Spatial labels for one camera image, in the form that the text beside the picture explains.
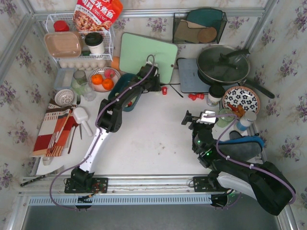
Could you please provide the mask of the white plastic scoop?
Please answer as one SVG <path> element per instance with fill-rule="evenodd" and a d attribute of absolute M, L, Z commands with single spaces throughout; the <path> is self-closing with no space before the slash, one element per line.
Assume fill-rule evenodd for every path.
<path fill-rule="evenodd" d="M 87 114 L 87 112 L 84 108 L 79 107 L 79 109 L 80 109 L 80 121 L 77 120 L 77 108 L 74 108 L 74 110 L 72 112 L 73 117 L 74 117 L 75 121 L 77 122 L 77 124 L 83 125 L 87 135 L 92 137 L 93 132 L 92 132 L 90 126 L 88 125 L 89 116 L 88 116 L 88 114 Z"/>

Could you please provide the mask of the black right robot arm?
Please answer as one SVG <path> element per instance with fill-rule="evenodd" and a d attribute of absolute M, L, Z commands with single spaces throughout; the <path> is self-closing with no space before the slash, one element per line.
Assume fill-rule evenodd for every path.
<path fill-rule="evenodd" d="M 213 137 L 213 128 L 220 115 L 205 110 L 199 116 L 186 112 L 182 125 L 189 124 L 192 131 L 192 150 L 204 168 L 211 171 L 207 183 L 213 191 L 222 188 L 248 195 L 268 213 L 277 216 L 296 200 L 296 191 L 282 172 L 271 162 L 252 163 L 261 154 L 263 140 L 243 136 L 232 130 L 229 139 Z"/>

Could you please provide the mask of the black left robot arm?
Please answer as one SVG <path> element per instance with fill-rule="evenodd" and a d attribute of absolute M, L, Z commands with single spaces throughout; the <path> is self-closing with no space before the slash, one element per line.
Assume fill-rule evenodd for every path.
<path fill-rule="evenodd" d="M 128 103 L 141 96 L 144 91 L 154 92 L 159 90 L 159 87 L 158 67 L 155 64 L 146 63 L 122 91 L 100 103 L 95 121 L 94 139 L 81 163 L 74 166 L 71 177 L 66 180 L 65 193 L 94 193 L 100 190 L 95 186 L 93 176 L 101 146 L 106 143 L 111 133 L 120 129 L 122 112 Z"/>

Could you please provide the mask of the teal storage basket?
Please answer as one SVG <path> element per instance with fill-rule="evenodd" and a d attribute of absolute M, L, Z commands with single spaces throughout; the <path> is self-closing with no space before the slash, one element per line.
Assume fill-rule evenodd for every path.
<path fill-rule="evenodd" d="M 122 75 L 119 80 L 117 81 L 117 83 L 114 85 L 113 89 L 110 91 L 109 95 L 108 95 L 108 99 L 112 99 L 113 97 L 115 97 L 116 95 L 118 95 L 119 93 L 121 93 L 122 91 L 124 91 L 124 89 L 130 84 L 130 82 L 132 81 L 132 79 L 135 77 L 134 74 L 131 73 L 126 73 L 124 75 Z M 131 112 L 135 105 L 137 104 L 139 98 L 140 98 L 140 94 L 136 97 L 134 97 L 131 102 L 132 102 L 132 106 L 127 107 L 127 105 L 125 106 L 125 108 L 123 108 L 124 112 Z"/>

